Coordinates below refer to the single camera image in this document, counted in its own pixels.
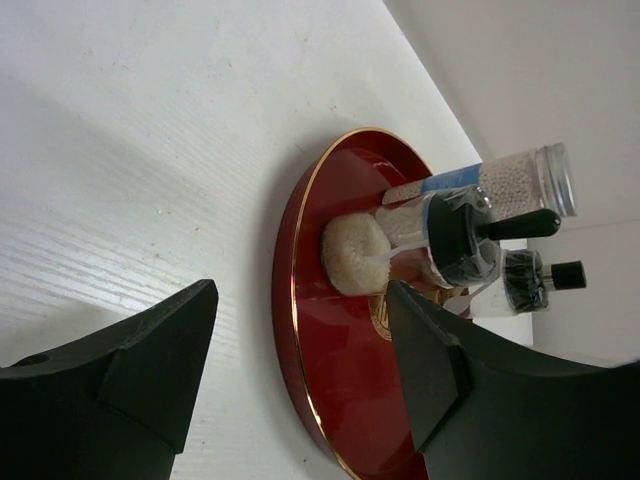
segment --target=table surface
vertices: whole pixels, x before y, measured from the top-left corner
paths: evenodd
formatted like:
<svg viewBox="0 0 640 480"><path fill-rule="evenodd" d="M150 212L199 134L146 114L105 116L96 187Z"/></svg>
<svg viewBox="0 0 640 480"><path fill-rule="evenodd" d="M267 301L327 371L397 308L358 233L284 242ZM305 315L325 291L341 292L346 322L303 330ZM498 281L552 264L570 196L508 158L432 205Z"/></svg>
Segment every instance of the table surface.
<svg viewBox="0 0 640 480"><path fill-rule="evenodd" d="M435 172L479 161L382 0L29 0L0 25L0 365L210 277L218 318L172 478L346 478L276 360L288 194L360 126Z"/></svg>

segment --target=wall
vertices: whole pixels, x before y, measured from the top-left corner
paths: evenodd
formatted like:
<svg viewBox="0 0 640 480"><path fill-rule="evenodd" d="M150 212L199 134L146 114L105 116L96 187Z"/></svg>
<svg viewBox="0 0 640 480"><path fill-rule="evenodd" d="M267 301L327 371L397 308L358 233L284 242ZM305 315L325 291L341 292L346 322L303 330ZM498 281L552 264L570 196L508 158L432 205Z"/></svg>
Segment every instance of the wall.
<svg viewBox="0 0 640 480"><path fill-rule="evenodd" d="M567 145L579 217L530 245L548 260L582 258L590 286L557 295L552 313L534 316L536 345L640 356L640 345L629 343L640 338L640 322L630 315L633 272L640 270L640 256L632 254L640 234L640 2L387 5L483 158ZM605 315L613 304L615 313Z"/></svg>

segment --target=small bottle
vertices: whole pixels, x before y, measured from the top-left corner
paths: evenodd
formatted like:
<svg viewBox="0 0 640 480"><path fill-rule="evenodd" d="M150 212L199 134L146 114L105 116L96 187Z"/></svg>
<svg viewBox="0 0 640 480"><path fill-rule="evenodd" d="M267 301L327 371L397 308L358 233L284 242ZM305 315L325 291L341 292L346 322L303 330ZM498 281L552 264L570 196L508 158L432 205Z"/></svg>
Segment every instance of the small bottle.
<svg viewBox="0 0 640 480"><path fill-rule="evenodd" d="M569 161L562 143L434 175L391 188L384 205L406 201L432 190L478 184L493 205L496 220L541 208L562 217L576 215Z"/></svg>
<svg viewBox="0 0 640 480"><path fill-rule="evenodd" d="M582 262L545 265L537 251L504 251L501 278L471 300L469 318L511 317L549 308L549 292L586 288Z"/></svg>
<svg viewBox="0 0 640 480"><path fill-rule="evenodd" d="M560 217L539 210L494 222L477 185L429 192L408 202L332 219L322 265L345 296L383 293L402 280L426 291L486 283L499 272L499 240L550 236Z"/></svg>

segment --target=small spoon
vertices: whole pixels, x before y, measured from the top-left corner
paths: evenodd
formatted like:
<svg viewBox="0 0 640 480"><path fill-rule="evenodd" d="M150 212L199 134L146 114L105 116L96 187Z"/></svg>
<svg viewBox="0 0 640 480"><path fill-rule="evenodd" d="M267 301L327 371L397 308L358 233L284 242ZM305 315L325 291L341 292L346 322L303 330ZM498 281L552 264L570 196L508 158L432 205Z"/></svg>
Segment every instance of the small spoon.
<svg viewBox="0 0 640 480"><path fill-rule="evenodd" d="M477 289L475 292L473 292L473 293L471 293L469 295L463 295L461 297L451 297L446 302L444 302L444 305L442 307L445 310L453 313L454 315L462 315L464 313L464 311L467 308L469 308L469 305L471 305L471 301L473 300L473 298L476 295L479 295L482 292L484 292L492 284L493 284L493 282L485 283L483 286L481 286L479 289Z"/></svg>

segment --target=round red tray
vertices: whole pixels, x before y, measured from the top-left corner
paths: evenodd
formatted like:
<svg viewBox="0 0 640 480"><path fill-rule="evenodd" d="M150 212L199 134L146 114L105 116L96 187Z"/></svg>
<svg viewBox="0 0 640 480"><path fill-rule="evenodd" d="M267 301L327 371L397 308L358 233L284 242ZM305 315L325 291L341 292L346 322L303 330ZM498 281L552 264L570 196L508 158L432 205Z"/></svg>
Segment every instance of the round red tray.
<svg viewBox="0 0 640 480"><path fill-rule="evenodd" d="M273 324L289 394L319 447L354 479L426 480L414 451L383 296L343 297L320 262L324 226L380 205L389 187L430 175L402 140L347 133L302 176L273 267Z"/></svg>

